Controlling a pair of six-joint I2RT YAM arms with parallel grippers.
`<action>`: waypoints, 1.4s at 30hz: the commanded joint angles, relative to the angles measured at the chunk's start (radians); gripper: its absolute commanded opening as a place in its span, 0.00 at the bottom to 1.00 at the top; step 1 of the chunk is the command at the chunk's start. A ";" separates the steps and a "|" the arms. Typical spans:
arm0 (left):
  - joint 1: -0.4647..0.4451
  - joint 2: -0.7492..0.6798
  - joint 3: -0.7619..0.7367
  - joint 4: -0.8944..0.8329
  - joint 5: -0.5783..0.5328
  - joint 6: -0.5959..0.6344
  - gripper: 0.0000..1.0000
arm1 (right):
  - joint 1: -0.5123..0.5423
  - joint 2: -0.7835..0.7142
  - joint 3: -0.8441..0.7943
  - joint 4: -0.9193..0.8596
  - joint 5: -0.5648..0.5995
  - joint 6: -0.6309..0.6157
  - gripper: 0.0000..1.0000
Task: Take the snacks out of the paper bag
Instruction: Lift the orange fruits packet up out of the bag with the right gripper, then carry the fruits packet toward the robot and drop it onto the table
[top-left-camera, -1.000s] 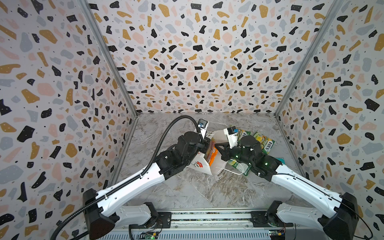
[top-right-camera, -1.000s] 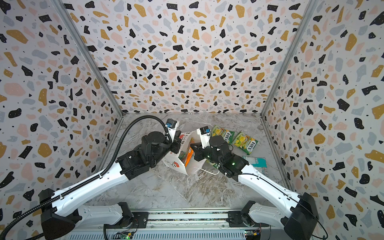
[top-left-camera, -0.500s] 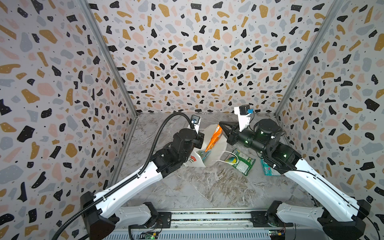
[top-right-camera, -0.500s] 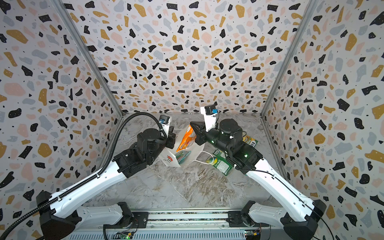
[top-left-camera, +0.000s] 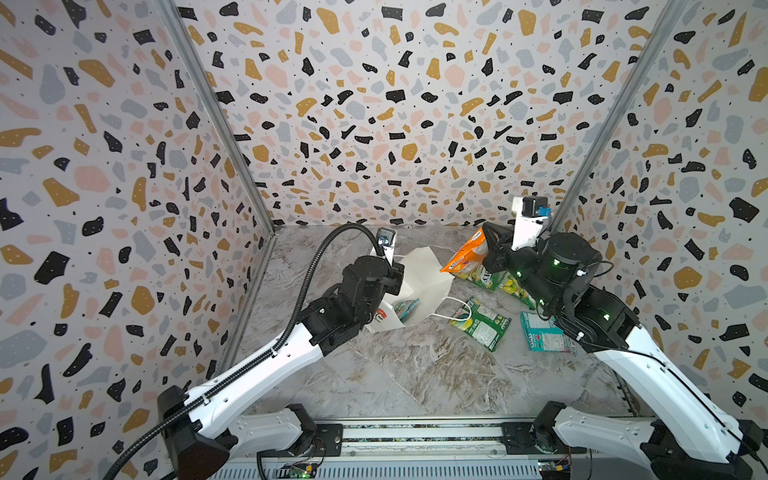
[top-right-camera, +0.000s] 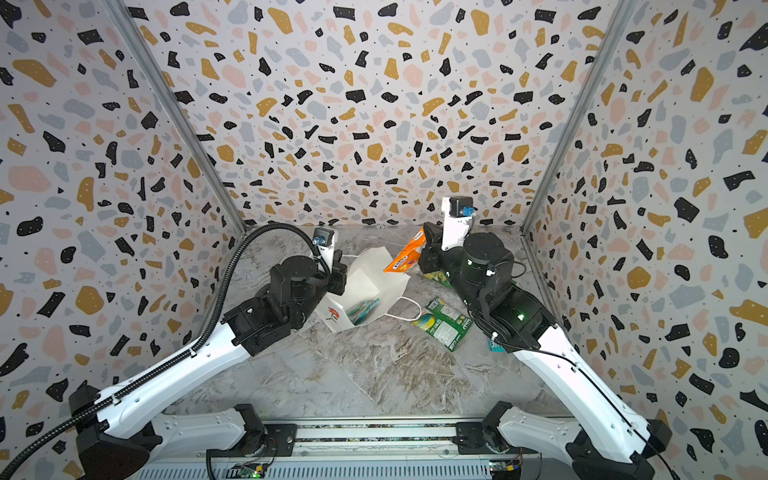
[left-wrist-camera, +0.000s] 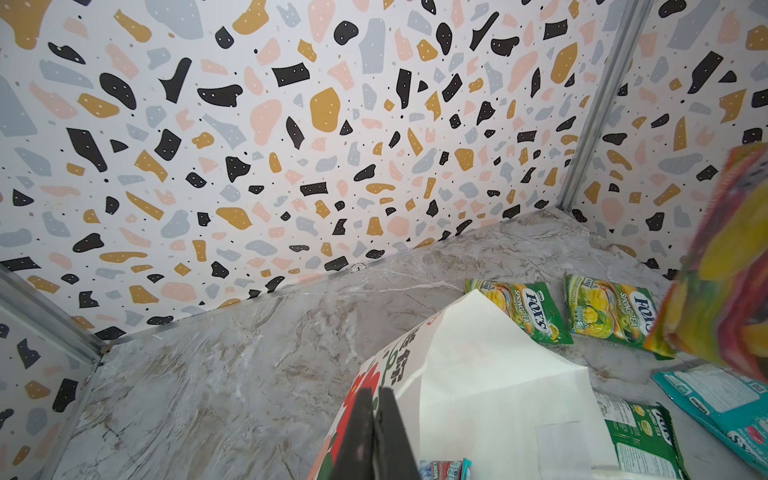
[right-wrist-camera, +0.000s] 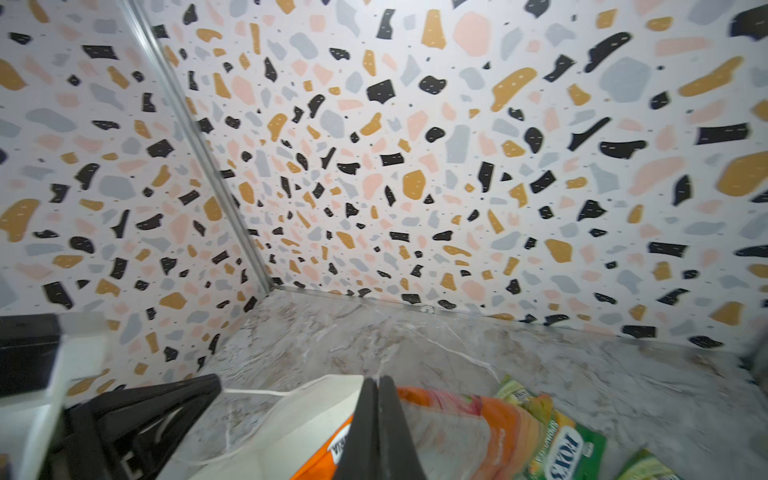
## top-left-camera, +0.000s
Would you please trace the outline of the white paper bag red flower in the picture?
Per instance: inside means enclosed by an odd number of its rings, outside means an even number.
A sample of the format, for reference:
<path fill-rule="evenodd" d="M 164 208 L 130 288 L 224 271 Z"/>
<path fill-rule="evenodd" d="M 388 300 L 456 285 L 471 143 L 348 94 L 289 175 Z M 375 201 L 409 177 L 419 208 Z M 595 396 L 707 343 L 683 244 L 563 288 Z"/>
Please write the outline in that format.
<path fill-rule="evenodd" d="M 437 312 L 445 301 L 457 304 L 459 309 L 465 301 L 449 295 L 453 282 L 450 273 L 441 272 L 442 265 L 429 247 L 412 250 L 399 260 L 405 266 L 404 280 L 398 296 L 388 295 L 376 311 L 373 320 L 366 326 L 371 333 L 387 332 L 412 327 L 424 320 L 452 320 L 455 315 Z M 392 305 L 398 300 L 419 299 L 420 303 L 405 323 L 396 316 Z"/>

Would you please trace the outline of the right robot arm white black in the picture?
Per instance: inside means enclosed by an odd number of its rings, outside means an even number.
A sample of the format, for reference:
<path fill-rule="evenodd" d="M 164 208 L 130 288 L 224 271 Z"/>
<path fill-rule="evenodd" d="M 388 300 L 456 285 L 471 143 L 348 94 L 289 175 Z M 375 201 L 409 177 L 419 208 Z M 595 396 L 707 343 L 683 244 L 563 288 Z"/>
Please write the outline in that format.
<path fill-rule="evenodd" d="M 517 246 L 517 227 L 482 226 L 490 273 L 508 273 L 534 308 L 586 352 L 609 366 L 651 408 L 653 419 L 588 414 L 549 401 L 532 423 L 537 447 L 585 448 L 632 462 L 658 479 L 750 479 L 747 456 L 763 439 L 753 421 L 718 407 L 665 355 L 634 311 L 593 285 L 605 259 L 575 233 Z"/>

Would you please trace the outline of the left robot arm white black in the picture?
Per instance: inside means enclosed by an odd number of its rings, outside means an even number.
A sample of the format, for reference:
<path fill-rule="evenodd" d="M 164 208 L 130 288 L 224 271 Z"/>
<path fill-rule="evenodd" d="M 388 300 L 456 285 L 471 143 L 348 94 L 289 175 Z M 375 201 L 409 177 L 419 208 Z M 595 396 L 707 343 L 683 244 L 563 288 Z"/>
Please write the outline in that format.
<path fill-rule="evenodd" d="M 317 426 L 299 404 L 252 418 L 244 412 L 295 372 L 324 358 L 371 323 L 387 294 L 399 293 L 403 264 L 366 255 L 343 270 L 341 282 L 304 307 L 281 347 L 267 345 L 212 380 L 158 397 L 161 429 L 178 479 L 207 479 L 237 455 L 303 454 Z"/>

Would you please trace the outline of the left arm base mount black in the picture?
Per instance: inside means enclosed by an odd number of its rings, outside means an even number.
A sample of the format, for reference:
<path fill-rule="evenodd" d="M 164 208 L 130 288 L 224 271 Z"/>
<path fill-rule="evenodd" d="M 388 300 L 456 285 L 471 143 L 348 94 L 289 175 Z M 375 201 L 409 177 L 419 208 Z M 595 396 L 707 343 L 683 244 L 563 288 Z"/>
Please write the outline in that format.
<path fill-rule="evenodd" d="M 341 455 L 344 426 L 341 423 L 320 423 L 309 433 L 302 433 L 287 449 L 261 452 L 264 458 L 299 460 L 313 457 L 339 457 Z"/>

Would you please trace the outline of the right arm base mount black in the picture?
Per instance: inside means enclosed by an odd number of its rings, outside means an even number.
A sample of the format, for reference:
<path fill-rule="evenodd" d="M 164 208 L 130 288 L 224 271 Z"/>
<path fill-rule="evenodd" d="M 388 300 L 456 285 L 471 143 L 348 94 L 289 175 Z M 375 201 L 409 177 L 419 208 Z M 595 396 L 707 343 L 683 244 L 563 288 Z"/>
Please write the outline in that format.
<path fill-rule="evenodd" d="M 565 445 L 549 427 L 540 427 L 531 421 L 512 421 L 501 424 L 501 443 L 508 455 L 560 455 L 586 454 L 583 447 Z"/>

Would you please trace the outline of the green Fox's candy bag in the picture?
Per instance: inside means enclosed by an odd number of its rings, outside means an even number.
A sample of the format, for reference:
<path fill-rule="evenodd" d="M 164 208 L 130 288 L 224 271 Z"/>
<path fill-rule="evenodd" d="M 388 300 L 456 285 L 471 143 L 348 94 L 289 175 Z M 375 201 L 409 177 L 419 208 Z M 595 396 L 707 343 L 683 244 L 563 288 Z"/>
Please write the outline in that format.
<path fill-rule="evenodd" d="M 495 352 L 512 319 L 471 297 L 449 323 L 466 333 L 490 352 Z"/>
<path fill-rule="evenodd" d="M 536 302 L 522 288 L 510 272 L 506 272 L 500 280 L 499 288 L 521 301 L 529 310 L 536 309 Z"/>
<path fill-rule="evenodd" d="M 466 280 L 488 291 L 495 291 L 502 283 L 505 271 L 490 273 L 482 265 L 478 265 L 472 271 L 465 270 L 455 274 L 457 279 Z"/>

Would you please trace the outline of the orange snack pack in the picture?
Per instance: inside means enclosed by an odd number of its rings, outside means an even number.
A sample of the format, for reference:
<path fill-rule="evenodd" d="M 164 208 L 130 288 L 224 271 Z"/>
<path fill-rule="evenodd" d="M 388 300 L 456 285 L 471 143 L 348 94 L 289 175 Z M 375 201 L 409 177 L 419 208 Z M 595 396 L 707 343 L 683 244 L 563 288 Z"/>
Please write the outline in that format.
<path fill-rule="evenodd" d="M 482 264 L 487 253 L 486 237 L 483 229 L 480 228 L 441 268 L 441 272 L 450 273 L 460 279 L 467 279 Z"/>

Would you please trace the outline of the pink teal Fox's candy bag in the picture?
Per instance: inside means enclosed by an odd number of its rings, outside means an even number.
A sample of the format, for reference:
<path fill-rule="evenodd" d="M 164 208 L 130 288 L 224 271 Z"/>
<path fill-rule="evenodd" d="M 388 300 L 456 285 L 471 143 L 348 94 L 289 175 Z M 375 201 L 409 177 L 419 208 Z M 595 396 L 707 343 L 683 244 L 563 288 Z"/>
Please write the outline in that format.
<path fill-rule="evenodd" d="M 419 299 L 398 300 L 393 303 L 392 308 L 397 318 L 405 323 L 419 303 Z"/>

